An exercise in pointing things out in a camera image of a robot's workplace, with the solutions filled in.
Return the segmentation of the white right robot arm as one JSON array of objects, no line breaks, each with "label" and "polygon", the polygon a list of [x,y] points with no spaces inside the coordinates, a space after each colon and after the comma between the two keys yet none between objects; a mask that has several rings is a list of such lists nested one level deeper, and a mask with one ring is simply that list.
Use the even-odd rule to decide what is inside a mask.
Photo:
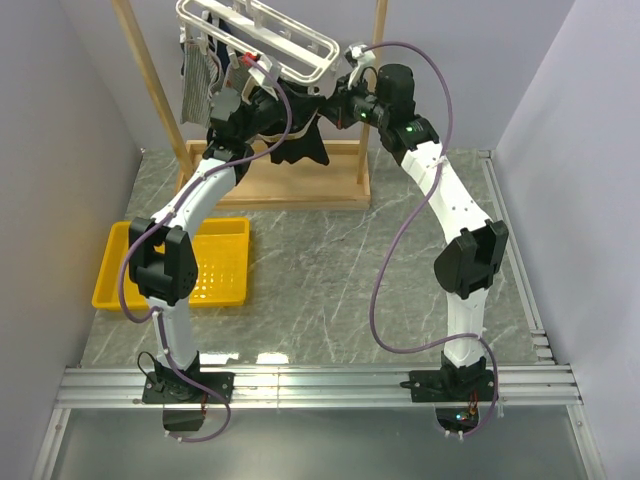
[{"label": "white right robot arm", "polygon": [[384,149],[415,182],[434,212],[446,246],[434,262],[434,274],[447,298],[447,341],[442,391],[460,400],[472,392],[476,377],[468,367],[484,356],[485,304],[499,272],[509,237],[503,221],[494,221],[476,203],[446,157],[431,123],[415,111],[412,70],[387,64],[370,89],[362,74],[340,77],[326,108],[339,128],[362,122],[375,128]]}]

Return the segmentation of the black underwear beige waistband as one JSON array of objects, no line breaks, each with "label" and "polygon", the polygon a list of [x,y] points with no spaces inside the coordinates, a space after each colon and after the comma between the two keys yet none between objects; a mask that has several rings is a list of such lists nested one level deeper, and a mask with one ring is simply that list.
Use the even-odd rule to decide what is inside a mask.
[{"label": "black underwear beige waistband", "polygon": [[[329,155],[318,128],[320,114],[327,102],[327,97],[317,92],[309,93],[306,87],[292,82],[280,81],[279,85],[289,100],[292,125],[283,143],[270,154],[271,162],[295,164],[301,159],[309,158],[319,165],[328,166]],[[284,134],[259,136],[271,147]]]}]

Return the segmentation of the white plastic clip hanger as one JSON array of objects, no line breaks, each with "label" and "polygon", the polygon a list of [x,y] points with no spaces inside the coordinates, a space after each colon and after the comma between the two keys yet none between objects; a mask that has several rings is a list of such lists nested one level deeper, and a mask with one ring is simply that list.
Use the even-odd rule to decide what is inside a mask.
[{"label": "white plastic clip hanger", "polygon": [[337,41],[260,1],[178,1],[182,23],[244,54],[266,55],[286,81],[315,87],[338,69]]}]

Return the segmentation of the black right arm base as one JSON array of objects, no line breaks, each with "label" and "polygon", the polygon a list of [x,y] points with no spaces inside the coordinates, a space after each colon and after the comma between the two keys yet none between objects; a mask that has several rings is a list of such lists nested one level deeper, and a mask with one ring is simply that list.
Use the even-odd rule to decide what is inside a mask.
[{"label": "black right arm base", "polygon": [[479,404],[494,400],[496,385],[494,372],[483,365],[413,370],[399,384],[410,391],[413,403],[433,403],[439,426],[460,437],[480,426]]}]

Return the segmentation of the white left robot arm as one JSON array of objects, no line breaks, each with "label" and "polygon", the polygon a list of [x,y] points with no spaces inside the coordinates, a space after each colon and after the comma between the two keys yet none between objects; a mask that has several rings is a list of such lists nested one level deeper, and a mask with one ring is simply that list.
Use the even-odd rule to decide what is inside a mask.
[{"label": "white left robot arm", "polygon": [[254,91],[247,101],[231,88],[220,91],[211,119],[211,139],[196,172],[152,218],[134,219],[119,278],[130,279],[145,298],[157,335],[156,376],[178,401],[195,399],[202,388],[199,353],[189,318],[188,298],[198,264],[193,238],[214,206],[243,179],[259,158],[251,147],[260,133],[293,125],[291,89]]}]

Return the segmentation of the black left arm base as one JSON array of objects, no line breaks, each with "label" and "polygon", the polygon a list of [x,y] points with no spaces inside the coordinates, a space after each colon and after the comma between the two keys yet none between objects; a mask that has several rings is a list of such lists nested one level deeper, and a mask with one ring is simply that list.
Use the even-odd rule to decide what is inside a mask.
[{"label": "black left arm base", "polygon": [[198,432],[204,426],[208,406],[230,405],[235,380],[232,372],[204,372],[196,358],[177,375],[147,351],[138,354],[136,365],[145,377],[141,402],[163,406],[164,430],[174,438]]}]

